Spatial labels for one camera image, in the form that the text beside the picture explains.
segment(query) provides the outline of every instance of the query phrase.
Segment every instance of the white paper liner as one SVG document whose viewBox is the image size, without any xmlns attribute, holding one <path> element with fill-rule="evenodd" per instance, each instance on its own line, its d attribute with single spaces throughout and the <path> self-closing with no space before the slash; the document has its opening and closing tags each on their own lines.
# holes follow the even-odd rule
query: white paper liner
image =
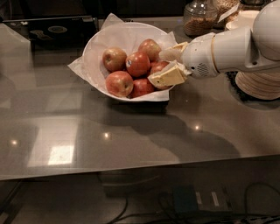
<svg viewBox="0 0 280 224">
<path fill-rule="evenodd" d="M 109 71 L 102 64 L 102 55 L 105 49 L 111 46 L 118 46 L 130 55 L 137 51 L 138 46 L 145 39 L 154 39 L 162 49 L 177 44 L 173 32 L 166 33 L 149 24 L 124 23 L 116 15 L 110 14 L 106 18 L 101 30 L 87 42 L 83 55 L 68 66 L 97 90 L 119 101 L 168 101 L 171 88 L 129 99 L 113 96 L 108 93 L 105 87 L 105 79 L 109 75 Z"/>
</svg>

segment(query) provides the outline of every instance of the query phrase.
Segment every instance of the floor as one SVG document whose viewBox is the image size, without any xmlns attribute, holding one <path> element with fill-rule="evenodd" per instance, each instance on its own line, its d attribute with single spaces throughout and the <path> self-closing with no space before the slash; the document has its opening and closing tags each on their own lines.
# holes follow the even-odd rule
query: floor
<svg viewBox="0 0 280 224">
<path fill-rule="evenodd" d="M 3 208 L 3 212 L 0 209 L 0 224 L 197 224 L 240 220 L 245 214 L 248 214 L 247 222 L 239 223 L 272 223 L 274 219 L 273 223 L 279 224 L 279 158 L 25 179 L 10 203 Z M 9 195 L 16 183 L 16 180 L 0 182 L 1 201 L 6 199 L 5 195 Z M 227 189 L 227 199 L 232 211 L 225 213 L 222 210 L 224 207 L 220 207 L 220 210 L 211 214 L 178 213 L 178 209 L 191 204 L 183 203 L 183 206 L 178 206 L 174 202 L 175 189 L 182 186 L 184 189 L 193 186 L 196 193 L 209 197 L 217 189 Z M 123 219 L 113 222 L 122 211 Z M 256 215 L 261 215 L 263 219 L 250 219 Z M 182 217 L 187 217 L 188 222 L 183 221 Z"/>
</svg>

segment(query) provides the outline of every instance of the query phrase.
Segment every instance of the red apple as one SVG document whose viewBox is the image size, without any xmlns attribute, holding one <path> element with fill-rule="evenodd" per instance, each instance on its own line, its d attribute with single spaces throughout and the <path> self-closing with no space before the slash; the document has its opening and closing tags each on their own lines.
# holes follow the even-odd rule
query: red apple
<svg viewBox="0 0 280 224">
<path fill-rule="evenodd" d="M 147 74 L 151 67 L 149 57 L 145 52 L 132 53 L 127 57 L 125 65 L 128 73 L 135 78 Z"/>
<path fill-rule="evenodd" d="M 147 53 L 150 61 L 158 61 L 158 54 L 161 51 L 161 47 L 155 40 L 147 38 L 140 44 L 138 51 Z"/>
<path fill-rule="evenodd" d="M 133 89 L 131 75 L 124 71 L 111 73 L 105 80 L 107 91 L 117 97 L 128 96 Z"/>
<path fill-rule="evenodd" d="M 154 67 L 157 63 L 158 63 L 157 61 L 152 61 L 152 62 L 150 63 L 150 67 Z"/>
<path fill-rule="evenodd" d="M 141 95 L 147 95 L 154 92 L 155 88 L 147 78 L 142 78 L 133 81 L 134 87 L 131 93 L 131 98 Z"/>
<path fill-rule="evenodd" d="M 154 74 L 154 73 L 156 73 L 156 72 L 160 72 L 160 71 L 163 70 L 163 68 L 166 67 L 168 64 L 169 64 L 168 61 L 165 61 L 165 60 L 159 61 L 159 62 L 153 64 L 153 66 L 152 66 L 151 69 L 150 69 L 150 73 L 151 73 L 151 74 Z"/>
<path fill-rule="evenodd" d="M 120 71 L 125 68 L 126 52 L 119 47 L 107 48 L 102 55 L 103 65 L 110 72 Z"/>
<path fill-rule="evenodd" d="M 158 63 L 154 64 L 152 66 L 152 68 L 150 69 L 150 74 L 154 74 L 156 72 L 160 72 L 161 70 L 163 70 L 164 67 L 166 67 L 167 65 L 169 64 L 168 61 L 159 61 Z M 170 88 L 170 87 L 158 87 L 158 89 L 160 90 L 165 90 L 167 88 Z"/>
</svg>

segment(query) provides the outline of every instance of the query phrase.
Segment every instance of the table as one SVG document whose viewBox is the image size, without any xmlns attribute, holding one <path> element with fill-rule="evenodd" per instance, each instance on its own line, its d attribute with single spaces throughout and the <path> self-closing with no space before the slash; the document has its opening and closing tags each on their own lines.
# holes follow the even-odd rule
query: table
<svg viewBox="0 0 280 224">
<path fill-rule="evenodd" d="M 1 180 L 280 154 L 280 101 L 241 102 L 222 74 L 121 103 L 68 68 L 82 51 L 32 53 L 0 24 Z"/>
</svg>

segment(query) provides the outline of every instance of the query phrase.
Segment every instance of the white bowl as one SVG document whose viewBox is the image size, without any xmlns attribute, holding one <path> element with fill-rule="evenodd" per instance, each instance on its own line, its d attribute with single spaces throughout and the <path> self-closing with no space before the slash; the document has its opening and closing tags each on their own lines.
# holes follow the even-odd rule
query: white bowl
<svg viewBox="0 0 280 224">
<path fill-rule="evenodd" d="M 145 39 L 154 39 L 162 49 L 177 44 L 173 35 L 155 26 L 142 23 L 112 24 L 96 33 L 87 43 L 82 58 L 85 69 L 84 79 L 103 94 L 122 102 L 162 102 L 169 100 L 171 88 L 155 91 L 137 98 L 120 98 L 108 93 L 105 79 L 109 75 L 102 64 L 102 54 L 110 46 L 122 48 L 128 55 L 135 52 Z"/>
</svg>

